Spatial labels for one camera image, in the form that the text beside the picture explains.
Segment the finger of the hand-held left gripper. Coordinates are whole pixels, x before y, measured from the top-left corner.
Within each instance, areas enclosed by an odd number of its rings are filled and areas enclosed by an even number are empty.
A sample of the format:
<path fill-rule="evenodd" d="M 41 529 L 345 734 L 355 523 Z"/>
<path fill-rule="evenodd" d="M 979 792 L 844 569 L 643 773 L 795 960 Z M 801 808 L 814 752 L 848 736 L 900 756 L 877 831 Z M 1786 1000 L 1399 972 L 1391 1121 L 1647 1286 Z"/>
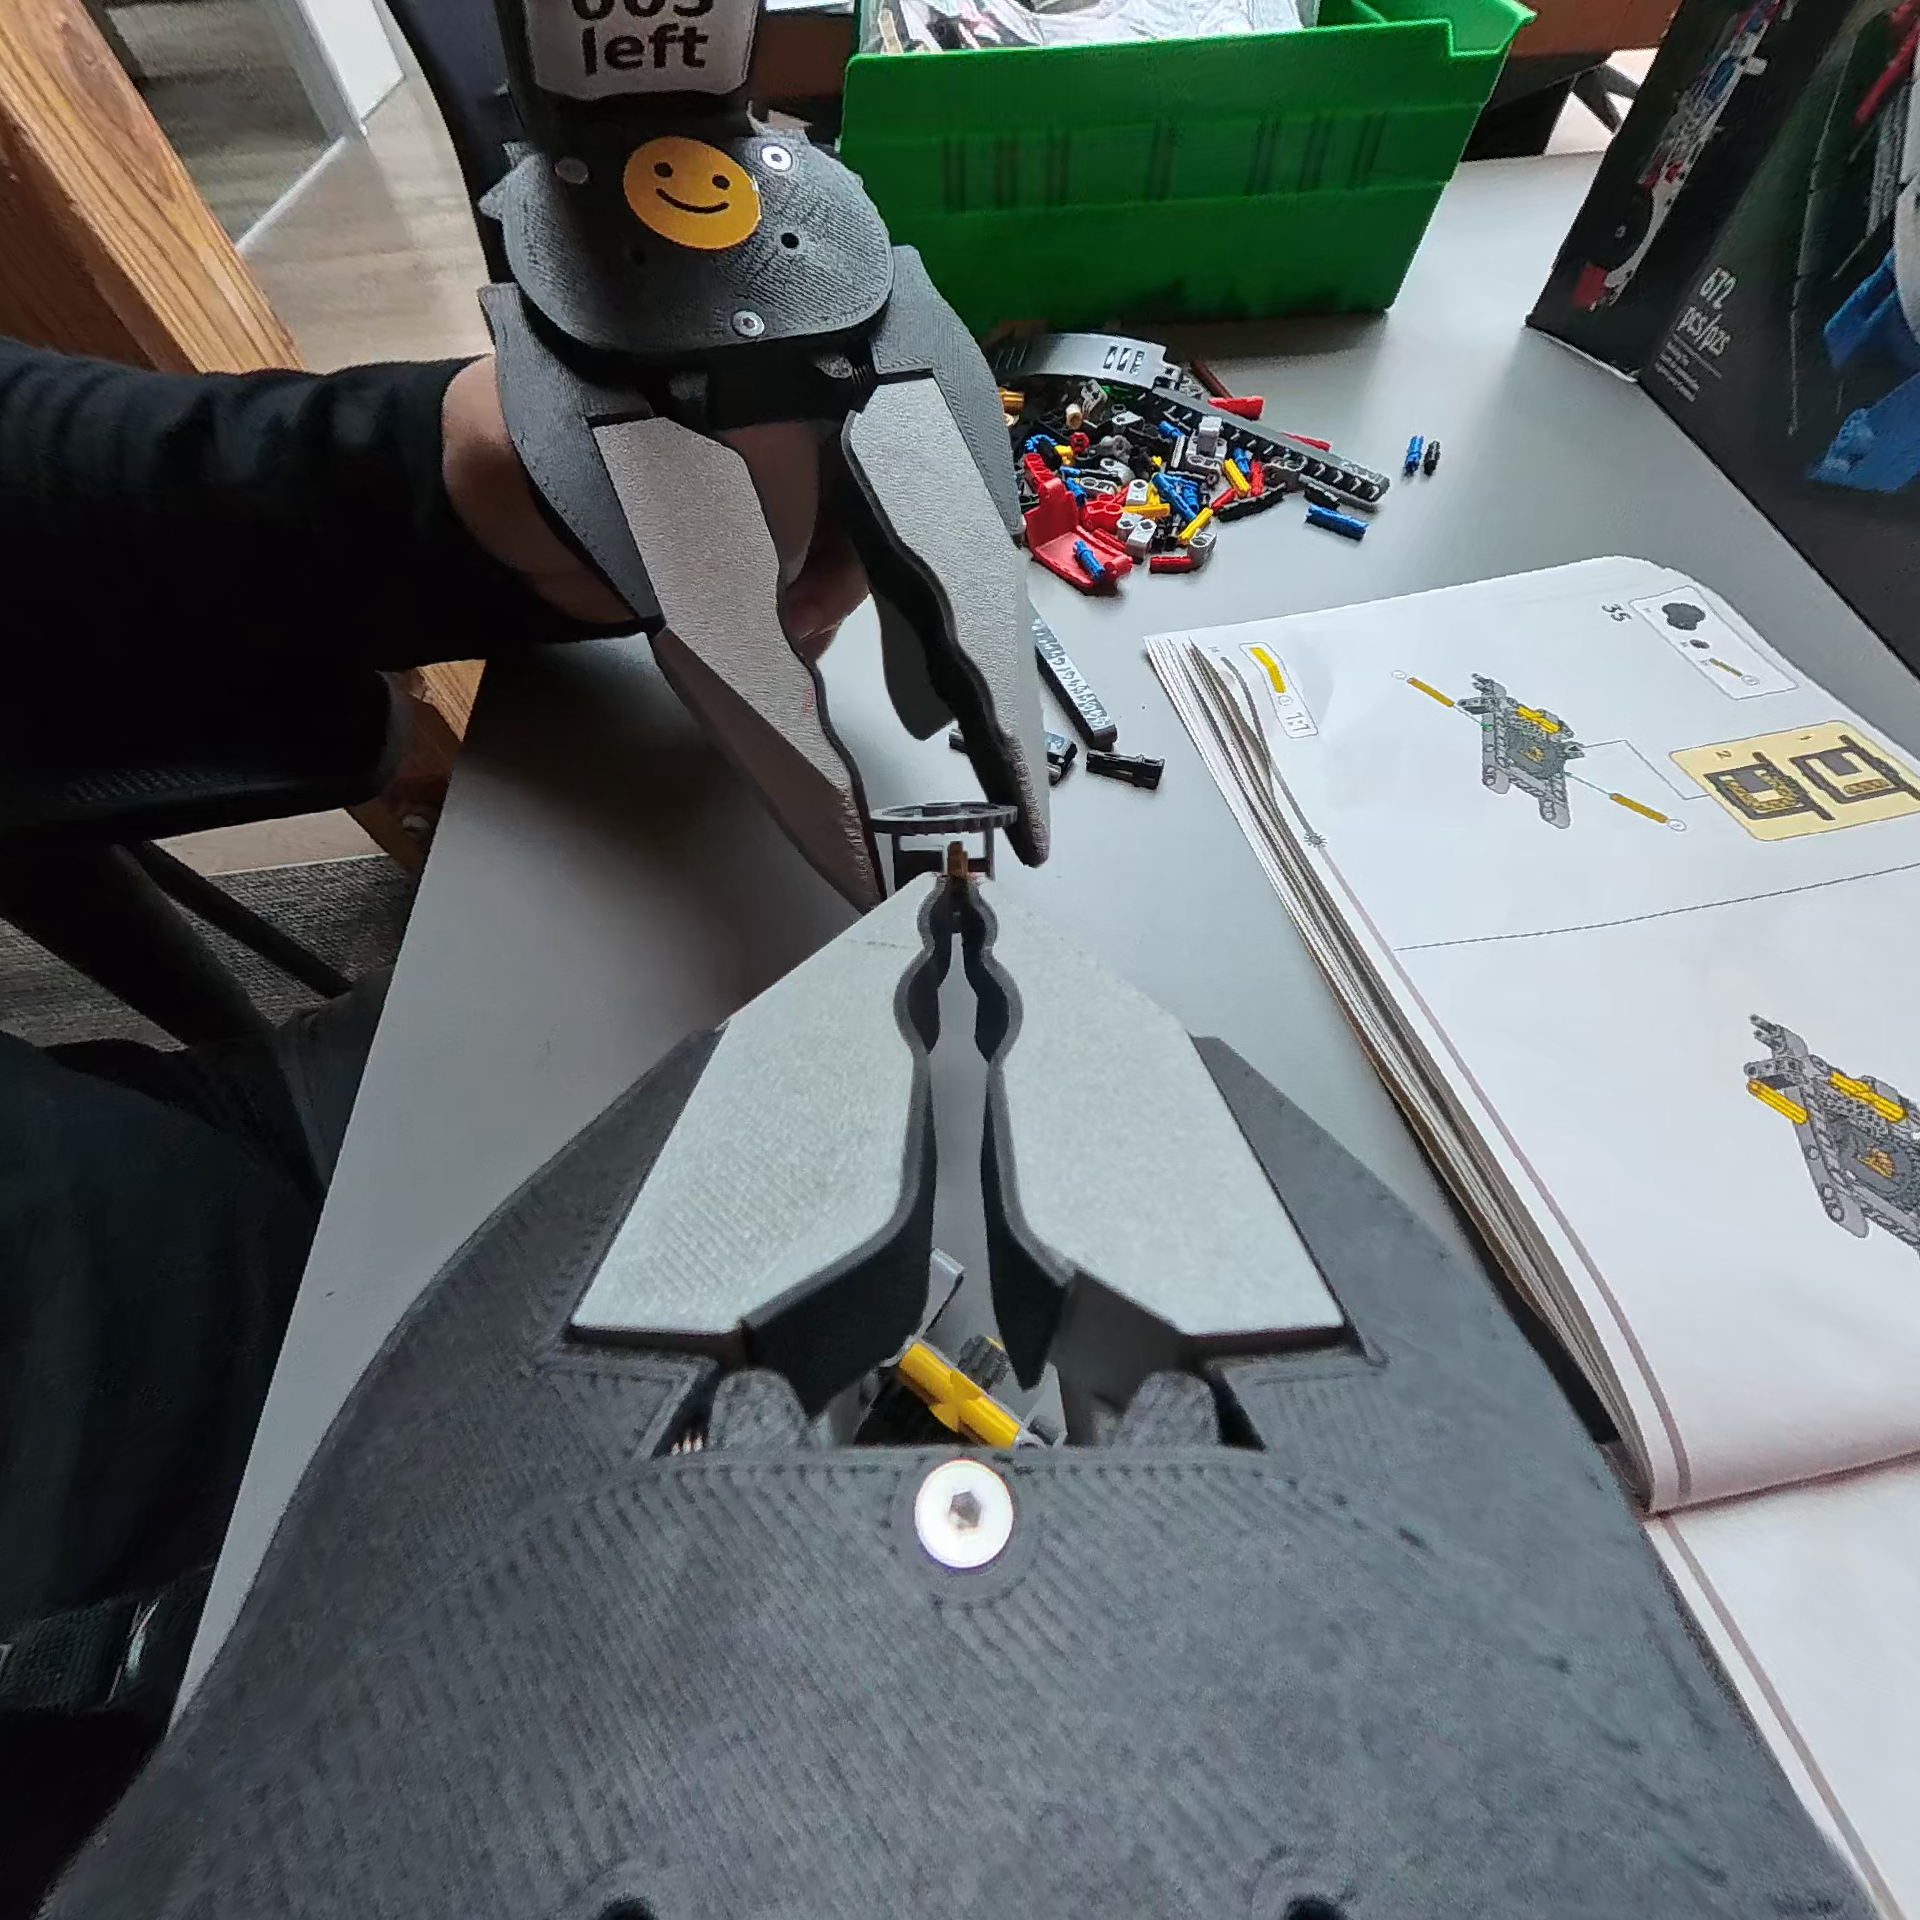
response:
<path fill-rule="evenodd" d="M 1015 857 L 1051 851 L 1051 775 L 1022 562 L 934 379 L 874 386 L 840 432 L 844 514 L 877 596 L 885 684 L 917 741 L 959 725 Z"/>
<path fill-rule="evenodd" d="M 747 462 L 671 420 L 594 428 L 663 627 L 666 683 L 855 909 L 885 896 L 859 775 L 782 619 L 780 554 Z"/>

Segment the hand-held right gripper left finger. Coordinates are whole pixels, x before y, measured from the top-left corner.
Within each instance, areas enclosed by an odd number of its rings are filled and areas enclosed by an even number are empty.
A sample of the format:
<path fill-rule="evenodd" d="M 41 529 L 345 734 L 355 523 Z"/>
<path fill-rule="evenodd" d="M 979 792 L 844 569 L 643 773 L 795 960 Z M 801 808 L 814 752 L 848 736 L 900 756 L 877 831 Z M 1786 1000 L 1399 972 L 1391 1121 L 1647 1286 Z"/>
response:
<path fill-rule="evenodd" d="M 742 1006 L 571 1331 L 780 1374 L 821 1412 L 920 1326 L 944 960 L 917 878 Z"/>

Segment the dark grey lego differential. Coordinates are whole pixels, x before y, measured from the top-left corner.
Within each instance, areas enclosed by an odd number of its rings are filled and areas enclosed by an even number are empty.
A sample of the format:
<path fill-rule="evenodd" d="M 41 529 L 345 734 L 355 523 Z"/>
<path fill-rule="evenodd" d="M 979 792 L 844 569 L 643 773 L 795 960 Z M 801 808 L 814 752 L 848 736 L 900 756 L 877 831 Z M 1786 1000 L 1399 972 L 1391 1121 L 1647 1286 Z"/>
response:
<path fill-rule="evenodd" d="M 869 816 L 877 847 L 877 872 L 885 900 L 901 891 L 917 878 L 944 878 L 949 841 L 963 841 L 973 855 L 973 880 L 996 878 L 996 841 L 1003 830 L 1020 821 L 1013 803 L 936 802 L 878 808 Z"/>

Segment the person's left forearm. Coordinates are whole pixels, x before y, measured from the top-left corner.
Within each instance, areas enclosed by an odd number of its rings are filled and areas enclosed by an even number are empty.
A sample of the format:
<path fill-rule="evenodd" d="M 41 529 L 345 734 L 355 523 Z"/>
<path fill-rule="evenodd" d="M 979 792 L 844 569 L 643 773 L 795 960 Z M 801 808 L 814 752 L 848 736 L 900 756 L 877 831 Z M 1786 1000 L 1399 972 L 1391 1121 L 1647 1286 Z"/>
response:
<path fill-rule="evenodd" d="M 417 668 L 538 635 L 444 488 L 455 372 L 171 375 L 4 341 L 4 659 Z"/>

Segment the pile of mixed lego pieces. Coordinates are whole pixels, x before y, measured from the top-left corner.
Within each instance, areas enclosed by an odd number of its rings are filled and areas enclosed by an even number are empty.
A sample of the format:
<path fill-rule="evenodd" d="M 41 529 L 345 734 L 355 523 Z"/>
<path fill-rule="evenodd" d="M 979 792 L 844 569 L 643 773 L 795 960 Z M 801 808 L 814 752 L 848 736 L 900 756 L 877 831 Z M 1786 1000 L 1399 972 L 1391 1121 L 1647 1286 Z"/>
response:
<path fill-rule="evenodd" d="M 1231 390 L 1208 363 L 1179 361 L 1159 344 L 1018 331 L 988 350 L 988 363 L 1013 446 L 1020 544 L 1082 595 L 1113 595 L 1135 571 L 1199 574 L 1222 531 L 1285 505 L 1362 542 L 1385 502 L 1362 509 L 1293 475 L 1266 475 L 1227 451 L 1217 420 L 1198 429 L 1166 420 L 1161 398 L 1253 398 L 1247 411 L 1261 410 L 1269 428 L 1332 446 L 1269 420 L 1262 398 Z"/>

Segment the long dark grey lego beam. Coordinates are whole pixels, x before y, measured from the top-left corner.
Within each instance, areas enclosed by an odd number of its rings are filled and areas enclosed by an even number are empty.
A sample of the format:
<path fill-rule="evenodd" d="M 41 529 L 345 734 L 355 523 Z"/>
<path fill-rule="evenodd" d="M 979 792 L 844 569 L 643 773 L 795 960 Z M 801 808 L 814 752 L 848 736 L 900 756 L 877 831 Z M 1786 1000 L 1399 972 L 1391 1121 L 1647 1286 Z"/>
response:
<path fill-rule="evenodd" d="M 1380 505 L 1389 492 L 1391 481 L 1380 471 L 1347 461 L 1332 446 L 1274 429 L 1261 420 L 1261 410 L 1247 408 L 1253 398 L 1234 405 L 1226 398 L 1161 398 L 1165 418 L 1179 420 L 1184 429 L 1217 420 L 1227 451 L 1257 462 L 1266 475 L 1293 475 L 1362 509 Z"/>

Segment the black lego set box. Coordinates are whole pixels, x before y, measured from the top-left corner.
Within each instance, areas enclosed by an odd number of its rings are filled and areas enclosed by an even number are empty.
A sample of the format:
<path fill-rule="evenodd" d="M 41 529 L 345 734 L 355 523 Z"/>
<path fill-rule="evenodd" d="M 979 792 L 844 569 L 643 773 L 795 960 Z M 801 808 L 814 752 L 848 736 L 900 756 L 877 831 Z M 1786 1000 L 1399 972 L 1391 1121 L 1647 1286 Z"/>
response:
<path fill-rule="evenodd" d="M 1918 5 L 1688 2 L 1527 327 L 1620 372 L 1918 669 Z"/>

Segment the person's left hand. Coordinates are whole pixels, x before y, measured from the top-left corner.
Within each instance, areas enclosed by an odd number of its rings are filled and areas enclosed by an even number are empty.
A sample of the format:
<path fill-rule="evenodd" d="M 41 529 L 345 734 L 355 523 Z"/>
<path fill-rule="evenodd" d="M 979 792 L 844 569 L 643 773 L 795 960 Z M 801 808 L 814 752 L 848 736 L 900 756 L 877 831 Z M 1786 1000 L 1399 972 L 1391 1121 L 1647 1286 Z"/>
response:
<path fill-rule="evenodd" d="M 634 630 L 626 605 L 541 515 L 499 410 L 493 356 L 451 376 L 440 420 L 444 492 L 465 534 L 566 616 L 590 630 Z M 789 636 L 816 659 L 869 596 L 850 542 L 821 515 L 821 442 L 801 422 L 738 428 L 724 442 L 746 461 L 780 554 Z"/>

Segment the dark fabric chair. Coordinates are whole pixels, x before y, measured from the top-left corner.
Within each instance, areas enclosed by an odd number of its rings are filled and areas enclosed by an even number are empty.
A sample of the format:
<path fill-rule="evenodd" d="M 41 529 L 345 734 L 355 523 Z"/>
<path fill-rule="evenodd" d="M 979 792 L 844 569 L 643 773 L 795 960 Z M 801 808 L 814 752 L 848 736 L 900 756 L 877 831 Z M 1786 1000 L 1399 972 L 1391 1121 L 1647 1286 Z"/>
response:
<path fill-rule="evenodd" d="M 509 266 L 499 226 L 482 200 L 507 176 L 522 136 L 507 89 L 507 55 L 493 2 L 387 2 L 449 134 L 488 283 L 504 283 Z"/>

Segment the green plastic bin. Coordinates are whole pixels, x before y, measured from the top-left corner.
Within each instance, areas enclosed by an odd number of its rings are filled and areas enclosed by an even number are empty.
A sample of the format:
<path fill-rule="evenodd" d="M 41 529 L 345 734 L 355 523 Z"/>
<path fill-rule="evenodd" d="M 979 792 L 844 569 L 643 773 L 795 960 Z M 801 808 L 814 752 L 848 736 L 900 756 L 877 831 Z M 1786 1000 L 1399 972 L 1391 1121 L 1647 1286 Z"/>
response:
<path fill-rule="evenodd" d="M 854 54 L 839 154 L 975 331 L 1380 313 L 1509 46 L 1509 2 L 1031 54 Z"/>

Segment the white instruction booklet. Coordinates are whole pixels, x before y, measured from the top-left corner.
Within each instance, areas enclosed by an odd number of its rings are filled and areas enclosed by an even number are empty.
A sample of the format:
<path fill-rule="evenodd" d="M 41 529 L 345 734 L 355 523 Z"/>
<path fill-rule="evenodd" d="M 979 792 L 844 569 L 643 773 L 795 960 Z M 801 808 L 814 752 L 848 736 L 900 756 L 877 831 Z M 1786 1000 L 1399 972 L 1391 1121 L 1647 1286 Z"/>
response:
<path fill-rule="evenodd" d="M 1146 663 L 1791 1786 L 1914 1915 L 1914 758 L 1629 555 Z"/>

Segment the black office chair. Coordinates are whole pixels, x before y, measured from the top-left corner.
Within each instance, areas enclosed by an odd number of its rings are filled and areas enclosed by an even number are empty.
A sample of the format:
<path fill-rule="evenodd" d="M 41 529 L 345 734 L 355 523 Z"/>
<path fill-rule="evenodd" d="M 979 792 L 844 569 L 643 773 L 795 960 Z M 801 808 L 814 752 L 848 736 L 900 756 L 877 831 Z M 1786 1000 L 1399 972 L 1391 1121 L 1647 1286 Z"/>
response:
<path fill-rule="evenodd" d="M 368 803 L 397 771 L 399 694 L 378 674 L 326 684 L 292 713 L 243 692 L 186 692 L 82 742 L 4 723 L 4 922 L 178 1044 L 263 1035 L 199 920 L 322 998 L 348 977 L 220 884 L 162 851 L 204 830 Z"/>

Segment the person's body in black clothing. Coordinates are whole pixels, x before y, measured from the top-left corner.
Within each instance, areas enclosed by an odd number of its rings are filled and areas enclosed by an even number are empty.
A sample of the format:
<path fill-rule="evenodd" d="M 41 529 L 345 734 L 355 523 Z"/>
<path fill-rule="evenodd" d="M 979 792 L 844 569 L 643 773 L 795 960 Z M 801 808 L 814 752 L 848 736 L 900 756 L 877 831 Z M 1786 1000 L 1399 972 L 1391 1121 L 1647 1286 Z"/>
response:
<path fill-rule="evenodd" d="M 2 1040 L 4 1915 L 171 1715 L 382 991 L 178 1052 Z"/>

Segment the light grey lego frame assembly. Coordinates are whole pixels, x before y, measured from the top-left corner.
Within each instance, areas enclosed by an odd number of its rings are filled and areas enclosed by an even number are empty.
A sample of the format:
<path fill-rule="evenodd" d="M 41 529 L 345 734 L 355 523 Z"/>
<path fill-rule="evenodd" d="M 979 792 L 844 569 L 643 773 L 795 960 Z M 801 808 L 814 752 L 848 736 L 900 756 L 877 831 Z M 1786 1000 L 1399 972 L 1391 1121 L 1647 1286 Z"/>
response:
<path fill-rule="evenodd" d="M 1018 1412 L 1003 1394 L 1013 1361 L 993 1335 L 969 1336 L 958 1360 L 933 1344 L 940 1313 L 964 1272 L 929 1254 L 926 1302 L 917 1335 L 854 1390 L 854 1446 L 969 1446 L 991 1454 L 1056 1447 L 1064 1427 L 1044 1412 Z"/>

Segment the wooden post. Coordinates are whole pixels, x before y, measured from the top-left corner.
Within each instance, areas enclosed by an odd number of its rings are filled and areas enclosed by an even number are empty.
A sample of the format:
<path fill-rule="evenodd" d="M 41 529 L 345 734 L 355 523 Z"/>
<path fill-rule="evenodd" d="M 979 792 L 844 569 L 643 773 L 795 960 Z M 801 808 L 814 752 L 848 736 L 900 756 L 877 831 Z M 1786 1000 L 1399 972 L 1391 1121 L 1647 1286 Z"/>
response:
<path fill-rule="evenodd" d="M 4 5 L 4 334 L 165 372 L 300 366 L 300 346 L 82 5 Z M 405 752 L 372 803 L 170 840 L 207 874 L 377 847 L 417 874 L 485 668 L 394 677 Z"/>

